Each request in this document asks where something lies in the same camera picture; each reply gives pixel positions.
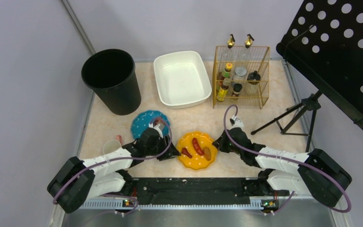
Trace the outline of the blue polka dot plate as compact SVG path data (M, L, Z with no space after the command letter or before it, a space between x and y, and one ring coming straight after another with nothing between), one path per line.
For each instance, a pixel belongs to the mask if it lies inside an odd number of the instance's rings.
M168 119L168 117L163 114L161 111L158 110L147 110L144 112L141 112L140 114L137 115L137 117L134 118L134 120L131 123L131 134L133 139L137 139L141 136L141 134L143 133L143 131L149 127L150 123L154 122L154 119L160 117L162 118L165 122L167 122L167 124L170 126L170 121ZM169 128L165 125L165 127L163 128L163 135L168 135L169 133Z

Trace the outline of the yellow polka dot plate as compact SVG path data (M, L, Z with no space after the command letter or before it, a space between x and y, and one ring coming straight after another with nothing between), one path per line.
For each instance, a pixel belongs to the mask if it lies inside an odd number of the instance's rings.
M193 148L191 140L193 138L197 138L200 147L209 147L211 151L211 160L207 161L204 156L200 156L196 153ZM199 171L208 168L210 165L214 163L217 157L218 150L212 145L215 140L211 138L207 133L201 131L193 131L188 132L184 136L182 136L177 144L176 148L181 153L182 148L186 148L193 156L193 158L188 158L187 156L181 155L177 158L178 161L185 167L190 170Z

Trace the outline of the small yellow label bottle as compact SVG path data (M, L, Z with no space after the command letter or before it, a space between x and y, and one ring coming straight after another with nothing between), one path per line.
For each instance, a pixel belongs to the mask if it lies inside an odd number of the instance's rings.
M217 94L217 101L223 102L225 100L227 91L229 89L231 80L229 78L225 78L222 82L222 85L219 88L218 94Z

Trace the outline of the small black cap spice jar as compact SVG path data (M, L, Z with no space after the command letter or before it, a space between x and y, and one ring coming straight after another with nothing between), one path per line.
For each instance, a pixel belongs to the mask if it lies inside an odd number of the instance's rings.
M237 100L238 99L241 90L242 90L242 84L235 83L234 86L233 86L233 91L232 91L232 99L233 100Z

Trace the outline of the silver lid glass jar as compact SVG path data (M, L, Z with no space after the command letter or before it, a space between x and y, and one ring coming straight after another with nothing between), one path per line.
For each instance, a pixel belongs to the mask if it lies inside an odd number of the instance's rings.
M236 67L233 75L233 82L244 85L246 83L247 69L245 67Z

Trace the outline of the black lid glass jar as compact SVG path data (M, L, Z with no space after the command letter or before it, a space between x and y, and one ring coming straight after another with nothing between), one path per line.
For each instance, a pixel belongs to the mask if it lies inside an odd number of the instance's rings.
M248 95L254 95L257 93L260 80L261 80L261 76L257 70L248 74L247 84L246 84L246 88L245 88L246 93Z

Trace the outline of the glass bottle brown contents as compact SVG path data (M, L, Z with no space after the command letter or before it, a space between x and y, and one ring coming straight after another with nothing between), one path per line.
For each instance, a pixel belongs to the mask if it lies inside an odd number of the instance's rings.
M233 34L230 34L230 37L227 41L227 48L222 52L221 61L222 62L230 62L233 58L232 48L235 44L235 38Z

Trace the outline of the glass oil bottle gold spout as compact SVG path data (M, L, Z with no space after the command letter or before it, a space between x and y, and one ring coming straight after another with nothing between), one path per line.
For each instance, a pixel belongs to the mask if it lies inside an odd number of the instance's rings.
M243 61L249 61L250 56L251 56L251 46L252 46L254 40L255 39L252 37L251 34L247 34L247 39L244 42L245 49L244 49L244 52L242 52Z

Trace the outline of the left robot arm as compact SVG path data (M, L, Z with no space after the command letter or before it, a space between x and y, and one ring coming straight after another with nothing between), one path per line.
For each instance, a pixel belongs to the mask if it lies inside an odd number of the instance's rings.
M130 178L127 169L145 160L159 161L180 156L170 134L146 128L140 137L102 156L81 160L69 158L47 186L47 192L66 213L85 201L110 192L120 192Z

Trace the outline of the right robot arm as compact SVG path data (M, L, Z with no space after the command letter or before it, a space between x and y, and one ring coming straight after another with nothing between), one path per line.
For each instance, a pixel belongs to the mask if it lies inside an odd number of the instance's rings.
M239 127L223 131L212 144L221 152L236 153L249 166L262 168L266 182L275 191L311 195L330 208L347 198L350 174L322 149L309 153L276 150L251 142Z

